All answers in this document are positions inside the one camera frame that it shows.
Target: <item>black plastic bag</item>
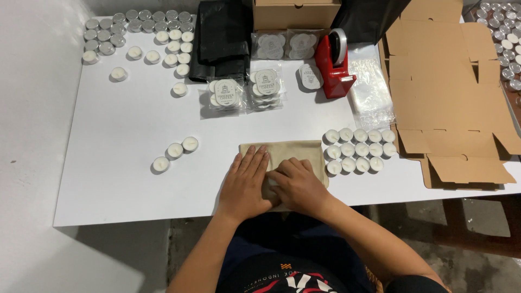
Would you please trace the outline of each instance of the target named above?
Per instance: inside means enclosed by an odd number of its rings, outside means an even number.
[[[250,32],[253,30],[253,13],[251,8],[242,5],[244,11],[244,30]],[[197,24],[195,25],[192,58],[190,62],[190,73],[188,78],[195,82],[206,82],[221,78],[245,79],[246,71],[250,68],[250,55],[236,55],[223,60],[211,62],[211,65],[201,62],[200,55],[200,35],[201,35],[201,11],[197,11]],[[251,48],[251,40],[248,41],[248,48]]]
[[[241,0],[203,1],[199,4],[201,63],[212,64],[250,54],[248,40],[251,29],[245,30],[243,16]]]
[[[377,44],[411,0],[342,0],[331,28],[341,28],[348,43]]]

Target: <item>cardboard box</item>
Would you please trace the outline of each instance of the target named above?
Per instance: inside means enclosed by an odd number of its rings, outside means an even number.
[[[253,0],[255,30],[329,29],[340,0]]]
[[[380,44],[400,155],[421,162],[427,188],[499,189],[521,154],[490,31],[459,23],[458,0],[412,0]]]

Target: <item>red tape dispenser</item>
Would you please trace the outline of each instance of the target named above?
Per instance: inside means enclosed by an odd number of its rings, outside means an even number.
[[[356,81],[348,72],[348,40],[342,29],[332,29],[318,44],[315,62],[324,80],[326,98],[344,97]]]

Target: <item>tape roll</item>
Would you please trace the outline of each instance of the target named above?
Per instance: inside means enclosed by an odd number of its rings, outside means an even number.
[[[328,37],[333,67],[341,66],[344,63],[345,52],[348,49],[348,39],[345,36],[345,32],[343,29],[332,29]]]

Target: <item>beige cloth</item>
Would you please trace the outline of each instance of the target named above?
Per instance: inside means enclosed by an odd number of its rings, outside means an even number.
[[[264,143],[245,143],[240,145],[240,152],[244,156],[248,148],[254,145],[261,147],[266,146],[269,153],[269,163],[267,171],[276,169],[280,162],[292,157],[298,160],[309,160],[313,166],[313,173],[318,180],[324,184],[326,188],[329,186],[329,179],[326,174],[326,163],[324,153],[322,151],[322,141],[320,140],[302,140],[302,141],[281,141],[281,142],[264,142]],[[269,190],[267,178],[264,178],[262,186],[262,195],[264,199],[273,199],[276,195]],[[277,208],[277,211],[285,210],[283,207]]]

